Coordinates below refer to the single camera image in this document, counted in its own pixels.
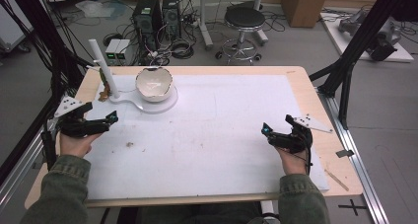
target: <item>metal stool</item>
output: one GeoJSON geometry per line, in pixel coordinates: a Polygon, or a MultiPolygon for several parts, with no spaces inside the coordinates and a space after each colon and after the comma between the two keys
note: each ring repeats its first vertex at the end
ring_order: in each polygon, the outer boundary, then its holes
{"type": "Polygon", "coordinates": [[[228,65],[231,60],[248,60],[253,65],[252,60],[260,60],[261,54],[257,53],[254,43],[245,39],[245,33],[253,33],[261,30],[265,22],[264,15],[254,9],[237,7],[227,11],[225,14],[225,24],[240,32],[238,38],[225,41],[222,50],[215,55],[217,59],[222,58],[223,54],[228,56],[228,65]]]}

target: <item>electronic equipment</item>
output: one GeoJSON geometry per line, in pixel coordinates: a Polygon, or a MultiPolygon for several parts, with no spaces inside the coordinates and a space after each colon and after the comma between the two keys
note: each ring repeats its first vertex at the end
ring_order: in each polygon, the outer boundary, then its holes
{"type": "Polygon", "coordinates": [[[155,51],[160,48],[163,19],[159,0],[138,0],[132,14],[135,30],[140,41],[147,49],[155,51]]]}
{"type": "MultiPolygon", "coordinates": [[[[369,10],[361,9],[357,14],[350,18],[341,20],[338,31],[341,33],[347,32],[350,36],[353,36],[359,30],[368,14],[369,10]]],[[[366,49],[366,52],[369,53],[373,60],[383,61],[397,51],[394,45],[397,44],[399,40],[400,28],[390,20],[387,20],[366,49]]]]}
{"type": "Polygon", "coordinates": [[[116,65],[116,50],[119,43],[120,39],[112,39],[105,50],[105,56],[109,65],[116,65]]]}
{"type": "Polygon", "coordinates": [[[166,39],[181,38],[179,0],[163,0],[163,20],[166,25],[166,39]]]}
{"type": "Polygon", "coordinates": [[[129,39],[121,39],[116,49],[116,59],[120,65],[128,65],[133,58],[132,45],[129,39]]]}
{"type": "Polygon", "coordinates": [[[112,39],[105,55],[109,65],[128,65],[132,62],[133,46],[129,39],[112,39]]]}

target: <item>jacket sleeve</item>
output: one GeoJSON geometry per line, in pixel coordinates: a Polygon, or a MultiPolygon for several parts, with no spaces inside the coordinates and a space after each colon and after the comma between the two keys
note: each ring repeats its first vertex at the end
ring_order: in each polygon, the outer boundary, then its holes
{"type": "Polygon", "coordinates": [[[21,223],[87,223],[87,180],[91,164],[64,155],[42,180],[40,198],[21,223]]]}
{"type": "Polygon", "coordinates": [[[328,224],[325,199],[307,175],[280,179],[279,215],[281,224],[328,224]]]}

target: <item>person's hand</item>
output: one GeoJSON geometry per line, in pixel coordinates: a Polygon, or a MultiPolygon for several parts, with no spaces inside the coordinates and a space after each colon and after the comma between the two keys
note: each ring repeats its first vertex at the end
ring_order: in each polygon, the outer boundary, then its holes
{"type": "Polygon", "coordinates": [[[102,134],[94,134],[87,137],[75,138],[63,133],[59,135],[61,155],[73,155],[84,158],[92,150],[92,142],[102,134]]]}
{"type": "Polygon", "coordinates": [[[283,170],[285,171],[286,175],[307,174],[306,150],[295,154],[290,154],[283,148],[276,147],[276,150],[279,152],[280,157],[282,158],[283,170]]]}

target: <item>black device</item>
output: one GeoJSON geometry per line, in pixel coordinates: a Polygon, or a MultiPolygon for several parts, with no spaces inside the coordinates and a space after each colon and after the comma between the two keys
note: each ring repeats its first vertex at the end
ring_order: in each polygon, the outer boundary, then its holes
{"type": "Polygon", "coordinates": [[[166,39],[181,38],[180,0],[163,0],[163,20],[166,25],[166,39]]]}
{"type": "Polygon", "coordinates": [[[313,135],[311,130],[295,122],[291,115],[286,115],[286,122],[292,125],[290,134],[274,132],[273,129],[263,123],[261,133],[267,137],[267,141],[273,147],[288,149],[290,154],[295,154],[307,150],[307,174],[311,171],[311,147],[313,145],[313,135]]]}
{"type": "Polygon", "coordinates": [[[144,43],[150,50],[159,49],[163,37],[160,1],[138,0],[132,19],[140,42],[144,43]]]}
{"type": "Polygon", "coordinates": [[[116,111],[108,114],[103,119],[85,120],[84,114],[92,108],[92,103],[86,103],[62,115],[58,119],[53,133],[47,130],[47,121],[45,122],[44,131],[40,134],[40,137],[43,143],[43,151],[48,170],[56,162],[55,137],[57,131],[61,131],[61,133],[70,137],[85,137],[107,132],[110,126],[119,120],[116,111]]]}

